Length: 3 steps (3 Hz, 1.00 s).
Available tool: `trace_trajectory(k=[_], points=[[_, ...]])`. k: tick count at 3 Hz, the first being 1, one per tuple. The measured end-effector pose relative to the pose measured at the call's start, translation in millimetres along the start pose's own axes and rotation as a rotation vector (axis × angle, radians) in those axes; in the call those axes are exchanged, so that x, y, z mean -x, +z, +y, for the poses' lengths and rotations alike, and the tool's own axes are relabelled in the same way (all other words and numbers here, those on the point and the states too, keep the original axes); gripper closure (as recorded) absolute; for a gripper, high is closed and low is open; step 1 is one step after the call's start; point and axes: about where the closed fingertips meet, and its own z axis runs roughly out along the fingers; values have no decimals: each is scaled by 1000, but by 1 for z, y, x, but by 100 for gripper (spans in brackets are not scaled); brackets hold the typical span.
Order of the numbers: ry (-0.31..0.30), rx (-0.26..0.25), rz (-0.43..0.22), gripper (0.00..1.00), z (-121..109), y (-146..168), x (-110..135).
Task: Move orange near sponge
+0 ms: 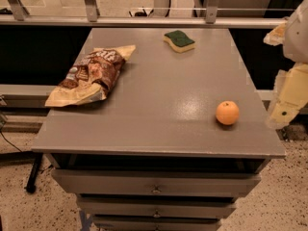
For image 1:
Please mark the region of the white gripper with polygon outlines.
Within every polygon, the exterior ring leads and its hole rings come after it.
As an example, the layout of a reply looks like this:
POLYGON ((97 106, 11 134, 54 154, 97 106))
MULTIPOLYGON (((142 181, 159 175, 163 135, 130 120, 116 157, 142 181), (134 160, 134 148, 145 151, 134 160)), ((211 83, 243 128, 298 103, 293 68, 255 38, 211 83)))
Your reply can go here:
POLYGON ((288 22, 272 29, 263 39, 268 45, 283 44, 283 54, 295 64, 275 77, 266 124, 282 129, 308 104, 308 0, 303 0, 288 22))

